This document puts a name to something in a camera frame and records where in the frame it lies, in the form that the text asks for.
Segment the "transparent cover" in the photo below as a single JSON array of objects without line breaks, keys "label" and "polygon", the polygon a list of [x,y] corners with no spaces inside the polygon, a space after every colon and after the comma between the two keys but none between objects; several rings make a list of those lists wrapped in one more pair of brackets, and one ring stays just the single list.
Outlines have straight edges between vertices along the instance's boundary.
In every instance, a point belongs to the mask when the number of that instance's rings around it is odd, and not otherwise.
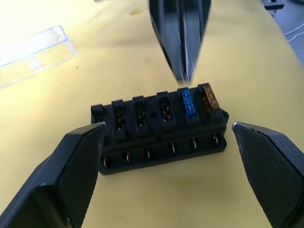
[{"label": "transparent cover", "polygon": [[76,51],[61,26],[0,46],[0,88],[75,55]]}]

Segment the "brown fuse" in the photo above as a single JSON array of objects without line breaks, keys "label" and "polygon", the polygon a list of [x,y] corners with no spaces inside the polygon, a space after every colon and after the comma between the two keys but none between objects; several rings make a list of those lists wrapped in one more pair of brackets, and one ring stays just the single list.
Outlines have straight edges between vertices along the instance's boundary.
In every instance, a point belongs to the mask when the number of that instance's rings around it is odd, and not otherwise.
[{"label": "brown fuse", "polygon": [[205,85],[204,86],[205,94],[203,96],[204,104],[208,111],[216,111],[219,109],[219,103],[214,96],[214,93],[211,89],[211,86]]}]

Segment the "yellow table surface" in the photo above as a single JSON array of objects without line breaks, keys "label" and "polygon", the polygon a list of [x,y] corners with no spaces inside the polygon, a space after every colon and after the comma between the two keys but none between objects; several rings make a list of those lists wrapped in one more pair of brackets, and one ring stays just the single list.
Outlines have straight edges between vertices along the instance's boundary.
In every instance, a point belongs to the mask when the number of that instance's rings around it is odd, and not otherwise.
[{"label": "yellow table surface", "polygon": [[[0,89],[0,212],[67,132],[90,124],[91,105],[178,87],[147,0],[6,1],[0,44],[58,24],[78,55]],[[304,71],[260,0],[213,0],[192,85],[205,82],[230,114],[226,150],[99,174],[84,228],[270,227],[230,128],[272,128],[304,151]]]}]

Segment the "fuse box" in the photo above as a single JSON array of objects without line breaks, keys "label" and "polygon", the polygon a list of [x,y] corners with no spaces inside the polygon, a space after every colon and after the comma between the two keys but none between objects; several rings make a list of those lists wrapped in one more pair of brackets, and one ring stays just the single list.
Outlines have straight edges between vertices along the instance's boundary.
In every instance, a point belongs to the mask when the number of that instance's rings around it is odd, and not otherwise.
[{"label": "fuse box", "polygon": [[99,171],[111,174],[224,151],[229,115],[209,84],[91,107],[106,123]]}]

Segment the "blue fuse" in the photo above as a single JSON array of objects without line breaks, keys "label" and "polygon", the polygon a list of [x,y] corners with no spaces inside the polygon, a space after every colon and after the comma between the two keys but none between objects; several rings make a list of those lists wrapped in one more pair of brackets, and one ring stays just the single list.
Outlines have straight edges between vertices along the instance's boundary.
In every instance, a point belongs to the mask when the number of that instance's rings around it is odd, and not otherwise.
[{"label": "blue fuse", "polygon": [[181,91],[181,96],[182,96],[182,101],[185,106],[186,115],[188,117],[195,115],[196,111],[194,108],[194,104],[193,104],[189,89],[188,88],[183,89]]}]

